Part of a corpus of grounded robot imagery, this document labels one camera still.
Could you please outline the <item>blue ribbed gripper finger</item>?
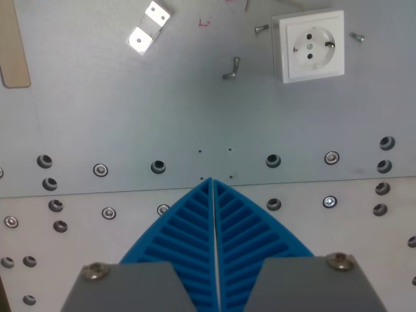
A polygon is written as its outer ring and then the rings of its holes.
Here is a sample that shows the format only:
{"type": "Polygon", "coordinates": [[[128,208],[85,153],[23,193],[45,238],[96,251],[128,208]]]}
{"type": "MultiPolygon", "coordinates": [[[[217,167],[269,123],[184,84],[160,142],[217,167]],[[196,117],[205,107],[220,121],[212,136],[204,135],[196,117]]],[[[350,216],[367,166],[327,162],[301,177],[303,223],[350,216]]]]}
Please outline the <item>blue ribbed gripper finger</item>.
{"type": "Polygon", "coordinates": [[[213,183],[222,311],[385,311],[353,255],[314,255],[272,215],[213,183]]]}
{"type": "Polygon", "coordinates": [[[118,264],[81,269],[63,311],[219,311],[213,180],[163,213],[118,264]]]}

